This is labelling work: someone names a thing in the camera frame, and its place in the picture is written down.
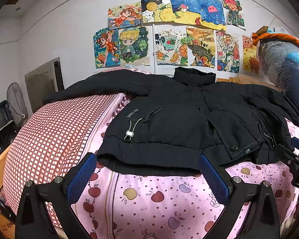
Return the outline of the black padded jacket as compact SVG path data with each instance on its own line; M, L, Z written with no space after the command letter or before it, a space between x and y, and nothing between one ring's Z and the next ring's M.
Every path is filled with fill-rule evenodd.
M44 102L119 93L130 102L109 124L96 157L121 174L191 176L201 154L223 167L272 164L276 145L292 148L288 122L299 127L299 110L284 94L182 67L173 77L100 72Z

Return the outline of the clear bag of clothes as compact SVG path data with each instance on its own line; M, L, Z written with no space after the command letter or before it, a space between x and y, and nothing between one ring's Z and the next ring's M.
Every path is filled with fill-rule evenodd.
M299 47L279 39L258 43L257 58L267 77L299 110Z

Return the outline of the pink apple print bedsheet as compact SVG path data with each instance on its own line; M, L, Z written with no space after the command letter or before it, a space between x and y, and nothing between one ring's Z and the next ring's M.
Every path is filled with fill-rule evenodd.
M72 100L75 121L90 131L81 158L96 153L105 131L129 100L123 95ZM299 211L299 188L289 168L251 162L226 169L246 183L267 180L273 189L284 230ZM96 163L90 181L72 208L92 238L203 238L224 209L205 178L197 175L139 176L119 174Z

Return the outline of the red white checkered quilt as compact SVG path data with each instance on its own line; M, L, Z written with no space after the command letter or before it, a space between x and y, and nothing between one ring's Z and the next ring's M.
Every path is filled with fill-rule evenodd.
M9 149L3 178L5 198L18 210L28 180L49 183L65 175L88 152L96 152L114 117L129 103L122 93L83 97L43 106L21 128ZM157 228L143 178L119 175L97 164L72 209L88 231L149 232Z

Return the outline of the black plastic crate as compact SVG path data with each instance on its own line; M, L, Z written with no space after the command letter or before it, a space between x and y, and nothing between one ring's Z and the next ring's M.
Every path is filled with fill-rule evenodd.
M7 125L13 122L13 117L10 111L7 100L0 102L0 131Z

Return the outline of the yellow bear drawing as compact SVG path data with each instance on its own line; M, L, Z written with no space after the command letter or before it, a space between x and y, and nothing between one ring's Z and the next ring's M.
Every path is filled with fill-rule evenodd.
M259 74L259 62L257 60L257 48L247 36L242 36L243 44L243 68L247 72Z

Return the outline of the city unicorn drawing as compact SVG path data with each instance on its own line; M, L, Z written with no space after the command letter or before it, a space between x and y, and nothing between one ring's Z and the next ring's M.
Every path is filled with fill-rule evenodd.
M238 37L221 31L216 31L215 36L217 70L239 73L240 55Z

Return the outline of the grey door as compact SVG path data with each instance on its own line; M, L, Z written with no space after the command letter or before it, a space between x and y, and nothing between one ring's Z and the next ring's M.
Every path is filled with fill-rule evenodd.
M25 83L32 112L43 106L43 100L64 90L60 58L55 58L25 74Z

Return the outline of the landscape dinosaur drawing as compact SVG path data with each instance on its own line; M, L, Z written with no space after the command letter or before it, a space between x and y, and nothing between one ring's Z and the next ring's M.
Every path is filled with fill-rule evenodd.
M191 66L215 67L214 30L186 26L187 46L194 57Z

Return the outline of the red haired boy drawing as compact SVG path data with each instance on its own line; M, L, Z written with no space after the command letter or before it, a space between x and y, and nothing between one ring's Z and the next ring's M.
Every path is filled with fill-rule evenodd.
M245 27L244 15L242 12L242 7L239 0L221 0L222 5L228 10L227 23L239 27L243 30Z

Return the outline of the blue sea beach drawing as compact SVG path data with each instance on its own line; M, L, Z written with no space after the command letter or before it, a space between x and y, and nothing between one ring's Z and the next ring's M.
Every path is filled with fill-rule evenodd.
M184 25L226 30L224 10L220 0L170 0L172 20Z

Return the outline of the mermaid girl drawing lower left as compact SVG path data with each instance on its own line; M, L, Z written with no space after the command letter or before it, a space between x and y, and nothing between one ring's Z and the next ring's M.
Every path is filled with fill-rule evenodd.
M120 65L119 33L108 27L93 36L95 67L111 68Z

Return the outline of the blond boy drawing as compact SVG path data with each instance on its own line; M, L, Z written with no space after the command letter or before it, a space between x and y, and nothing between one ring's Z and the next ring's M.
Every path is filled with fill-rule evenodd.
M145 26L130 27L119 30L120 64L148 66L149 31Z

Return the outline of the yellow moon drawing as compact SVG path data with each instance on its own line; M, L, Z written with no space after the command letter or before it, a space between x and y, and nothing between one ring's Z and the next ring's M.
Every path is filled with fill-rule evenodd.
M141 0L143 23L173 22L171 0Z

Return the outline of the orange girl drawing upper left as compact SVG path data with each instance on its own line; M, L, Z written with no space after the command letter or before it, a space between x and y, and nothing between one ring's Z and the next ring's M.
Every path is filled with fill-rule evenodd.
M108 9L108 27L122 29L143 23L141 2L119 5Z

